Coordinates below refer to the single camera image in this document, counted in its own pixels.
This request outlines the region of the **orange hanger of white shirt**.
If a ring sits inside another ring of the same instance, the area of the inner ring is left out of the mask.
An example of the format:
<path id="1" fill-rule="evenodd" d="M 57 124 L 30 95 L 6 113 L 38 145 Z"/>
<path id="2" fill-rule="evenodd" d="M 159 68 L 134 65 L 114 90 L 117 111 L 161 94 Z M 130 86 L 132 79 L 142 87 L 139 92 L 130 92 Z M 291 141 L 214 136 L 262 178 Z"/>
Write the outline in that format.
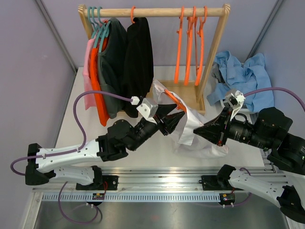
<path id="1" fill-rule="evenodd" d="M 165 89 L 164 93 L 167 95 L 167 97 L 169 97 L 176 104 L 177 110 L 182 110 L 185 113 L 187 112 L 184 104 L 178 98 L 176 98 L 169 90 Z"/>

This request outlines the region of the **white shirt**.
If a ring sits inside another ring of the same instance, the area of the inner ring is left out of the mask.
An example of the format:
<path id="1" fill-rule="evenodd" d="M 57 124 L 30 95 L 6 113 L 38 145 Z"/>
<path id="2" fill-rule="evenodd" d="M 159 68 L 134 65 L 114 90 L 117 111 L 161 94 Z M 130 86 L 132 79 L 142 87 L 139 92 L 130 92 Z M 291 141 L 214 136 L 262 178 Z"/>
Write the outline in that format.
<path id="1" fill-rule="evenodd" d="M 186 108 L 186 114 L 170 134 L 170 138 L 174 142 L 174 153 L 200 159 L 215 159 L 227 156 L 228 146 L 217 146 L 193 132 L 194 129 L 203 126 L 208 120 L 196 110 L 190 108 L 175 92 L 170 91 L 170 93 Z"/>

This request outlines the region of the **black shirt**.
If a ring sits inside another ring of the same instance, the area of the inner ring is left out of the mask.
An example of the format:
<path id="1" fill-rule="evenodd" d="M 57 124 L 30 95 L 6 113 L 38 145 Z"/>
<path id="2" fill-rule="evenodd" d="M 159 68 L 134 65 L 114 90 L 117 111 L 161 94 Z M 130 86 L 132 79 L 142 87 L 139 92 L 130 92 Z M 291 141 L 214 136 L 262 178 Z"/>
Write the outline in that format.
<path id="1" fill-rule="evenodd" d="M 123 66 L 122 95 L 145 97 L 153 82 L 153 49 L 148 21 L 134 18 L 127 29 L 127 48 Z"/>

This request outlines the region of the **orange hanger of black shirt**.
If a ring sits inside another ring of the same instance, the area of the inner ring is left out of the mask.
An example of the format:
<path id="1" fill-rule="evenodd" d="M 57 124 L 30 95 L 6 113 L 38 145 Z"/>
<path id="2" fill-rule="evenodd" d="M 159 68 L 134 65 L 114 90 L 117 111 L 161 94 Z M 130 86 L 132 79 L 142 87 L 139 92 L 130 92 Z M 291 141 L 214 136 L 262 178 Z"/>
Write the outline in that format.
<path id="1" fill-rule="evenodd" d="M 130 13 L 130 19 L 131 19 L 131 23 L 132 24 L 135 24 L 135 21 L 134 21 L 134 10 L 136 9 L 135 6 L 132 6 L 131 8 L 131 13 Z"/>

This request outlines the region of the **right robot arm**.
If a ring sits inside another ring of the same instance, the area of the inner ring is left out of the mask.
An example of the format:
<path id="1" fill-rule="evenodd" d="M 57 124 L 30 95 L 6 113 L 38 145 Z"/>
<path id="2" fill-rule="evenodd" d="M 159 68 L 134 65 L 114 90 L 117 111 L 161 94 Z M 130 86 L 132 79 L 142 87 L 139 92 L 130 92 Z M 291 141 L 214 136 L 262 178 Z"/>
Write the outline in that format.
<path id="1" fill-rule="evenodd" d="M 230 165 L 223 165 L 215 176 L 202 176 L 204 190 L 244 190 L 280 208 L 288 218 L 305 222 L 305 140 L 289 133 L 292 119 L 275 107 L 264 108 L 254 124 L 233 117 L 231 108 L 224 108 L 213 120 L 195 128 L 193 133 L 209 142 L 224 146 L 227 139 L 269 151 L 267 160 L 278 167 L 292 185 L 274 185 L 245 174 Z"/>

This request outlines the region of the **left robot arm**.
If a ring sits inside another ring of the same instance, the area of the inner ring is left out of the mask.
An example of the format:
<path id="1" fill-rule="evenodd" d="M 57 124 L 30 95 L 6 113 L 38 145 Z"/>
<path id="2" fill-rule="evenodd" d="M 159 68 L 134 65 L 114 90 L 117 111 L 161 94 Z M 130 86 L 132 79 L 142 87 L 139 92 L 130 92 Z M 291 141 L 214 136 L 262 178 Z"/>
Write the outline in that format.
<path id="1" fill-rule="evenodd" d="M 143 101 L 137 106 L 142 119 L 136 126 L 120 119 L 108 127 L 107 134 L 80 146 L 42 148 L 37 143 L 28 147 L 25 183 L 28 186 L 60 180 L 74 182 L 81 190 L 97 190 L 103 185 L 102 170 L 98 166 L 76 167 L 83 162 L 108 162 L 127 157 L 155 133 L 171 134 L 185 112 L 173 113 L 176 104 L 151 104 Z"/>

